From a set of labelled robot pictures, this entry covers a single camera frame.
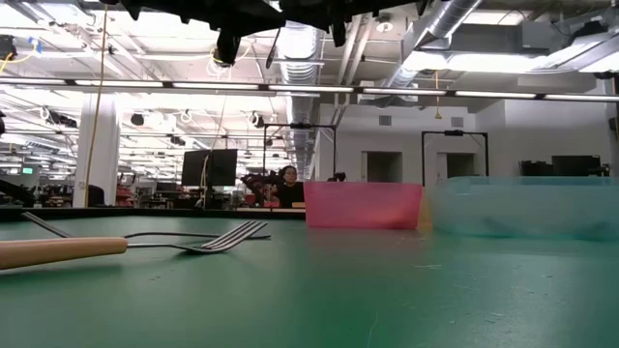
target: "green table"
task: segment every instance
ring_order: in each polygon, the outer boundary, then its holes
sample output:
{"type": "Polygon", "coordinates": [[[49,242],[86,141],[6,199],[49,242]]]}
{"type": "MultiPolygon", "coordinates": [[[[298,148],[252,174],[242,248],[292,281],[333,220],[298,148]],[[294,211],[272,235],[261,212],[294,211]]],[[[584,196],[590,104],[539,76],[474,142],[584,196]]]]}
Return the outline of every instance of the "green table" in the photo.
{"type": "MultiPolygon", "coordinates": [[[[217,232],[239,219],[54,220],[79,236],[217,232]]],[[[618,347],[619,246],[309,231],[0,272],[0,347],[618,347]]],[[[29,222],[0,239],[54,238],[29,222]]],[[[148,238],[145,241],[190,241],[148,238]]]]}

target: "pink plastic bin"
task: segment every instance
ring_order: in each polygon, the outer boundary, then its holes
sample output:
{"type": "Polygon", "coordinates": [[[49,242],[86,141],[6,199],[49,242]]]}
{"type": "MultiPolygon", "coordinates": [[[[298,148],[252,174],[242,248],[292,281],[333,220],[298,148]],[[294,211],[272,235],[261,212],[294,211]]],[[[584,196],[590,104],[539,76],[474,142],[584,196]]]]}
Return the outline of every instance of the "pink plastic bin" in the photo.
{"type": "Polygon", "coordinates": [[[423,188],[413,184],[304,183],[308,227],[414,229],[423,188]]]}

